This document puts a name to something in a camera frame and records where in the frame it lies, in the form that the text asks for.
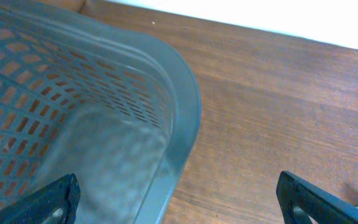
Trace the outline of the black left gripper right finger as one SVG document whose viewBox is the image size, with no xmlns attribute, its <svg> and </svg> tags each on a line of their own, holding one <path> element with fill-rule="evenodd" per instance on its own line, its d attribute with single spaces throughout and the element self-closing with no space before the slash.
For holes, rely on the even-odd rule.
<svg viewBox="0 0 358 224">
<path fill-rule="evenodd" d="M 276 187 L 284 223 L 358 223 L 358 208 L 292 174 L 280 173 Z"/>
</svg>

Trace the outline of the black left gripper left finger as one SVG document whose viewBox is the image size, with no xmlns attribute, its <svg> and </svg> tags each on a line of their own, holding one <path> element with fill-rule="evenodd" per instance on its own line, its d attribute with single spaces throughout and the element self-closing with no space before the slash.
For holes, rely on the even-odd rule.
<svg viewBox="0 0 358 224">
<path fill-rule="evenodd" d="M 0 224 L 72 224 L 76 220 L 80 196 L 80 186 L 76 175 L 64 175 L 33 194 L 0 210 Z"/>
</svg>

